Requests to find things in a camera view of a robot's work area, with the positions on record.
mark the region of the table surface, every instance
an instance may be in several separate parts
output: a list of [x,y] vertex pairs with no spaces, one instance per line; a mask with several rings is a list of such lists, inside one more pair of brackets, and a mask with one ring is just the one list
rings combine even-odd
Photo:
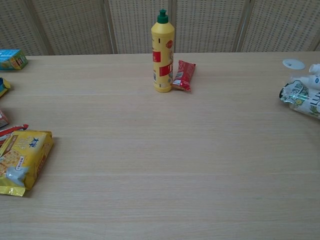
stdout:
[[0,239],[319,239],[320,122],[279,100],[319,52],[177,53],[191,94],[157,93],[150,54],[28,59],[0,106],[55,146]]

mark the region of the woven partition screen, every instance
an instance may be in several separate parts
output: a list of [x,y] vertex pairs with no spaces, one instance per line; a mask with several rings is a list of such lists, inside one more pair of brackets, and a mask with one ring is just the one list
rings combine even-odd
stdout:
[[110,54],[99,0],[32,0],[55,55]]
[[151,27],[168,0],[109,0],[109,6],[118,53],[151,53]]
[[22,49],[26,55],[43,55],[19,1],[0,0],[0,49]]
[[244,0],[177,0],[177,53],[231,52]]
[[319,0],[255,0],[241,51],[312,51],[319,34]]

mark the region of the green bottle cap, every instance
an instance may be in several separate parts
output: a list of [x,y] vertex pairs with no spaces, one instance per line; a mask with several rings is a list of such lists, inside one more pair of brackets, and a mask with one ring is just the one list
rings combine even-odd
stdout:
[[166,15],[166,11],[167,10],[165,9],[160,10],[160,15],[158,15],[158,20],[157,20],[159,24],[166,24],[169,22],[168,15]]

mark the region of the white plastic container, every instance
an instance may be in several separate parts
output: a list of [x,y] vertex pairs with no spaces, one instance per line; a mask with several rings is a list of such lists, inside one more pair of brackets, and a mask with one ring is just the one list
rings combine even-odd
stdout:
[[309,73],[314,75],[320,75],[320,64],[312,64],[309,68]]
[[309,89],[320,90],[320,76],[319,75],[307,75],[307,76],[294,76],[292,82],[299,80]]

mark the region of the dish soap bottle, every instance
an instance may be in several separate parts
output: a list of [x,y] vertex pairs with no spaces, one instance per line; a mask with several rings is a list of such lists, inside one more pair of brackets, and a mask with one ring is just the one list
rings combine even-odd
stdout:
[[171,90],[173,81],[174,37],[175,28],[161,9],[157,22],[151,28],[152,58],[153,58],[153,85],[160,93]]

